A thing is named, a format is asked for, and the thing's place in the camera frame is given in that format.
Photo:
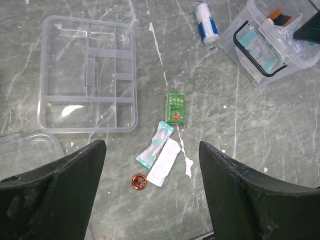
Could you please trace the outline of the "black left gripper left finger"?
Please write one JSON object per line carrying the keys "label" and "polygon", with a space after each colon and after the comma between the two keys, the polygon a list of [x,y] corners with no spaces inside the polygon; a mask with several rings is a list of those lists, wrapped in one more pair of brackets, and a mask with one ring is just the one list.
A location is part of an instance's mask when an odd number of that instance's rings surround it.
{"label": "black left gripper left finger", "polygon": [[2,240],[83,240],[107,146],[96,140],[0,182]]}

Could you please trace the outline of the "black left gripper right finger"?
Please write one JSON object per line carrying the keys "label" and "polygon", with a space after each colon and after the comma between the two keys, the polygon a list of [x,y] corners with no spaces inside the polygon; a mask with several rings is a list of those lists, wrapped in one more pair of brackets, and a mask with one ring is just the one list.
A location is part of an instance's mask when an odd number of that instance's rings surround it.
{"label": "black left gripper right finger", "polygon": [[217,240],[317,240],[320,190],[289,183],[201,141],[199,164]]}

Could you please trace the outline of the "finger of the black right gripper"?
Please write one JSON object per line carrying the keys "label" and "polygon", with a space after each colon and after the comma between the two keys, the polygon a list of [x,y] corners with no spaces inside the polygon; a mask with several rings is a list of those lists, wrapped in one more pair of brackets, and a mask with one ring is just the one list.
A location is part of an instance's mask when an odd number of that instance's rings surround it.
{"label": "finger of the black right gripper", "polygon": [[314,14],[293,34],[295,40],[320,44],[320,11]]}

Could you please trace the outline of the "amber bottle orange cap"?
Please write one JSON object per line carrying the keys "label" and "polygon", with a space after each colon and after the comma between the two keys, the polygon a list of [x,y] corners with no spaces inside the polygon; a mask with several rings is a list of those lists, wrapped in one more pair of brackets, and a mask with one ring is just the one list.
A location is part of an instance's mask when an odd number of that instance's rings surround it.
{"label": "amber bottle orange cap", "polygon": [[281,27],[286,27],[293,21],[292,16],[283,14],[280,8],[276,8],[269,14],[268,18],[271,19],[276,26]]}

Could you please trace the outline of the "clear first aid box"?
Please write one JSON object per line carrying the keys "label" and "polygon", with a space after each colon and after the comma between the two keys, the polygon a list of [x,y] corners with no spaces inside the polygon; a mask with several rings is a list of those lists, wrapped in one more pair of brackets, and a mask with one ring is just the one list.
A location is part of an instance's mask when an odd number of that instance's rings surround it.
{"label": "clear first aid box", "polygon": [[[275,9],[281,9],[284,15],[292,16],[287,26],[277,26],[268,18]],[[285,78],[297,71],[315,66],[320,61],[319,44],[295,40],[293,34],[320,9],[318,0],[249,0],[220,35],[218,46],[230,57],[239,69],[256,87]],[[265,77],[253,67],[234,43],[234,34],[240,39],[249,28],[260,35],[272,47],[279,58],[274,76]]]}

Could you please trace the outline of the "small red round item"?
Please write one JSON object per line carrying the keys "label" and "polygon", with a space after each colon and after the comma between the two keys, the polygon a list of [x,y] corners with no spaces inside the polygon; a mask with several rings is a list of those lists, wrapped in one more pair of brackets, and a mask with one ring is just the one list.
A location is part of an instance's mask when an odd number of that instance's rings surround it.
{"label": "small red round item", "polygon": [[131,185],[135,190],[143,190],[147,186],[147,178],[143,174],[136,174],[131,180]]}

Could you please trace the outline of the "small green box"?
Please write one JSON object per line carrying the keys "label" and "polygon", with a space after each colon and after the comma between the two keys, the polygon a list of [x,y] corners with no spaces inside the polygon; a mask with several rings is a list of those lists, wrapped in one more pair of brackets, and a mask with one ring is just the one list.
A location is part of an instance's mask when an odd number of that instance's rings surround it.
{"label": "small green box", "polygon": [[168,124],[185,123],[185,96],[182,93],[168,92],[165,99],[165,118]]}

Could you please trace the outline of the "clear compartment tray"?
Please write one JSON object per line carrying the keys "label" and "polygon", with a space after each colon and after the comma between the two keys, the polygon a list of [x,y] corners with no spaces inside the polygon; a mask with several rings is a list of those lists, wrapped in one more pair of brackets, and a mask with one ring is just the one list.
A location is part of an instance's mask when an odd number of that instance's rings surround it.
{"label": "clear compartment tray", "polygon": [[37,122],[50,134],[132,131],[138,123],[133,28],[47,17],[42,27]]}

